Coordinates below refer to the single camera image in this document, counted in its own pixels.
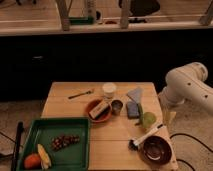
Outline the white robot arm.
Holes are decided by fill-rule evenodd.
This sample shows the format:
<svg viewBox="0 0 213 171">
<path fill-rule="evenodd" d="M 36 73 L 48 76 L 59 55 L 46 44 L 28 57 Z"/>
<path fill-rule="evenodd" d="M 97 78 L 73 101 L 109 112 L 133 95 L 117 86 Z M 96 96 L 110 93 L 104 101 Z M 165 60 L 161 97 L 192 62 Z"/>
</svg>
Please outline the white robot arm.
<svg viewBox="0 0 213 171">
<path fill-rule="evenodd" d="M 176 113 L 173 108 L 190 100 L 213 115 L 213 88 L 205 84 L 208 77 L 206 66 L 192 62 L 170 70 L 166 76 L 166 86 L 158 94 L 163 112 L 163 123 L 168 126 Z"/>
</svg>

